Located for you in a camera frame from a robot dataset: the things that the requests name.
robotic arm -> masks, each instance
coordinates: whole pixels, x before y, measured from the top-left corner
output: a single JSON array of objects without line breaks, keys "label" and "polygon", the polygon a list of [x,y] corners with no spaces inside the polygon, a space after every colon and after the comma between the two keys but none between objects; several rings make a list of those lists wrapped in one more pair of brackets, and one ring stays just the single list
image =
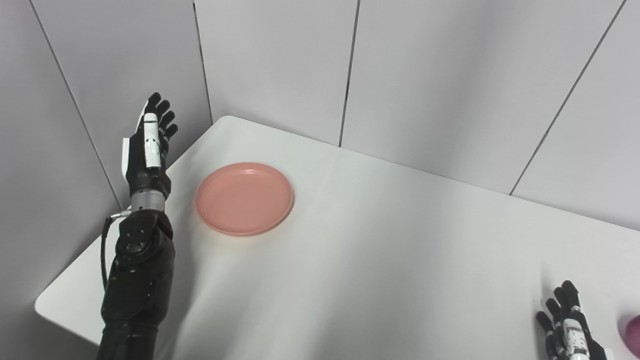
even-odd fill
[{"label": "robotic arm", "polygon": [[554,295],[555,299],[546,302],[553,321],[544,311],[536,314],[547,335],[545,347],[549,360],[607,360],[604,349],[591,336],[580,307],[578,289],[566,280],[554,290]]},{"label": "robotic arm", "polygon": [[171,193],[165,159],[169,139],[178,131],[170,125],[175,114],[169,107],[159,93],[151,95],[136,132],[124,140],[122,169],[131,211],[122,213],[127,217],[120,223],[109,277],[102,274],[105,327],[98,360],[152,360],[157,328],[167,313],[175,250],[164,213]]}]

silver cylinder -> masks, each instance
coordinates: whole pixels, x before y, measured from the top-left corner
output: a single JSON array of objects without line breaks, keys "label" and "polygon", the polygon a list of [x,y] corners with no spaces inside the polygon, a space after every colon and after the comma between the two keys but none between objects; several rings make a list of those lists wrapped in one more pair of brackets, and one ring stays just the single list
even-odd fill
[{"label": "silver cylinder", "polygon": [[164,195],[157,190],[151,189],[135,192],[131,195],[131,211],[142,209],[164,211]]}]

purple object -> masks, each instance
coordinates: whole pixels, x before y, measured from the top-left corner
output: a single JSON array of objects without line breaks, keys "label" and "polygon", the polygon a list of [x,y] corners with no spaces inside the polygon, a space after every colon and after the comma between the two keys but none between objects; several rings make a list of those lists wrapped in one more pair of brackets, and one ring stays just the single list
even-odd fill
[{"label": "purple object", "polygon": [[640,315],[627,323],[624,340],[631,353],[640,359]]}]

white robotic hand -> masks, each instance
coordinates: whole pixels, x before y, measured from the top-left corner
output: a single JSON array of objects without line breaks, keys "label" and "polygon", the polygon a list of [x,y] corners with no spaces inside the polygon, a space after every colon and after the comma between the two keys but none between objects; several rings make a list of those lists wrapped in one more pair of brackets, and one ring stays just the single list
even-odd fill
[{"label": "white robotic hand", "polygon": [[168,111],[170,103],[154,93],[145,103],[136,132],[122,143],[122,175],[129,183],[130,195],[150,189],[163,194],[171,192],[171,181],[166,176],[166,154],[169,139],[178,131],[171,124],[175,114]]},{"label": "white robotic hand", "polygon": [[591,336],[573,283],[566,280],[562,287],[554,290],[554,295],[555,299],[550,298],[546,302],[553,322],[544,311],[536,314],[547,335],[549,360],[607,360],[604,349]]}]

gray wall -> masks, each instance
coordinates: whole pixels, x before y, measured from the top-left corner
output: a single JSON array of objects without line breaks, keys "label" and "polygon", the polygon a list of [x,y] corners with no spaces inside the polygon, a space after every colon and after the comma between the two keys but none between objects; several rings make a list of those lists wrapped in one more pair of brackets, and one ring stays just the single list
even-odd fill
[{"label": "gray wall", "polygon": [[120,144],[145,98],[173,103],[170,162],[211,116],[190,2],[34,4],[0,1],[0,357],[91,359],[34,301],[128,205]]},{"label": "gray wall", "polygon": [[640,230],[639,42],[627,1],[513,195]]},{"label": "gray wall", "polygon": [[90,359],[33,304],[115,197],[29,2],[0,1],[0,49],[1,357]]},{"label": "gray wall", "polygon": [[342,146],[509,193],[621,0],[362,0]]},{"label": "gray wall", "polygon": [[338,145],[357,0],[197,0],[214,119]]}]

